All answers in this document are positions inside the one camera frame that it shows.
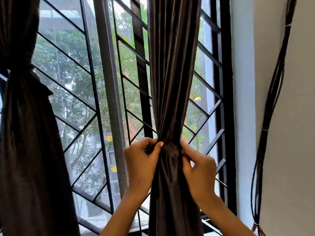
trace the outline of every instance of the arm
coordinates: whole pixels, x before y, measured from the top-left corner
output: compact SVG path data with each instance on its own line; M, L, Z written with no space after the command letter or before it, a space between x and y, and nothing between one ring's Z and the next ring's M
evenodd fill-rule
M187 143L183 147L183 172L196 204L207 214L224 236L255 236L216 196L214 191L216 163L208 157L192 149Z
M155 145L154 151L147 155L144 149L152 145ZM124 149L129 186L100 236L124 236L128 234L135 214L151 187L162 146L163 143L157 143L157 139L144 138Z

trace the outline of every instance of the hand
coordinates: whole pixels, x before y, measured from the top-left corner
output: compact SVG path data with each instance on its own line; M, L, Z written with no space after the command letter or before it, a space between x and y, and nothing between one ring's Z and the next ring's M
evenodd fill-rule
M183 172L189 191L196 204L201 210L204 210L217 201L214 190L215 160L194 150L184 141L181 141L180 144L183 147ZM191 166L190 160L195 163L194 167Z
M136 192L141 200L147 196L152 185L155 167L163 144L163 142L157 143L157 138L144 138L124 149L129 188ZM147 155L144 150L153 145L155 145L153 152Z

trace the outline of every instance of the black cable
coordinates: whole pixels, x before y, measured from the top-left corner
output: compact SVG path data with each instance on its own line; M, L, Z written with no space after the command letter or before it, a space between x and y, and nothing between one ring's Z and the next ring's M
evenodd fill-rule
M273 77L272 77L271 84L268 91L268 95L267 95L264 119L263 119L263 124L262 124L262 132L260 135L257 157L256 157L255 166L254 166L253 178L252 178L251 189L250 189L251 210L252 210L252 215L254 218L254 225L253 225L252 231L255 231L257 228L258 236L265 235L259 225L259 222L260 222L260 211L261 211L261 204L262 204L263 165L264 165L265 153L266 153L266 147L267 147L268 131L270 127L271 118L273 116L273 112L276 107L276 104L280 95L282 83L283 83L284 61L285 61L285 55L287 52L288 41L289 41L289 36L290 36L290 31L291 31L291 24L292 24L296 2L297 0L288 0L287 2L285 33L284 33L281 50L278 56L276 68L274 70ZM255 196L254 196L254 202L253 202L253 189L254 189L255 179L256 179L256 186L255 186Z

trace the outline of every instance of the curtain fold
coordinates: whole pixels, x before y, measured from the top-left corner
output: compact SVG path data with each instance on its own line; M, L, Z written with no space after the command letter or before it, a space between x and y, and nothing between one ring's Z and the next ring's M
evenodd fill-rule
M0 0L1 222L5 236L79 236L52 93L32 71L39 1Z
M180 136L191 89L201 0L148 0L151 93L160 153L152 183L150 236L203 234L182 172Z

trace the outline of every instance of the white wall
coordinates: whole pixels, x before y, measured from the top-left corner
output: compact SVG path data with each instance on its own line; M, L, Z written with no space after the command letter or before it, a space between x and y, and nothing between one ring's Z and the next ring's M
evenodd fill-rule
M266 235L314 235L311 225L315 218L314 4L315 0L298 0L284 83L270 127L261 215ZM238 211L248 227L253 223L248 182L257 146L250 137L256 135L256 141L259 140L266 94L283 38L285 6L286 0L231 1ZM253 23L247 19L250 15ZM251 36L253 48L249 44ZM250 61L252 51L254 60ZM254 100L250 101L253 91Z

